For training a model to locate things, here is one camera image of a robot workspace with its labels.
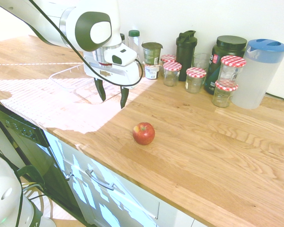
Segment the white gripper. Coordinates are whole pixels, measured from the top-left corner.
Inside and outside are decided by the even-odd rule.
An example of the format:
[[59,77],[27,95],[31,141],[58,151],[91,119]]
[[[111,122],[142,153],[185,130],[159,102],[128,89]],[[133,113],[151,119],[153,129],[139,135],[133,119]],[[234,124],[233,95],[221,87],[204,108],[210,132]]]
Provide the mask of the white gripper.
[[[121,91],[121,100],[120,106],[123,109],[125,107],[129,89],[133,89],[136,85],[129,86],[131,84],[136,83],[140,78],[139,67],[138,64],[132,62],[127,66],[119,66],[119,65],[109,65],[104,66],[99,62],[95,61],[92,56],[84,56],[84,60],[89,64],[89,66],[102,78],[105,78],[110,83],[118,84]],[[98,94],[102,101],[106,100],[106,93],[103,87],[103,81],[97,78],[94,78],[94,83]]]

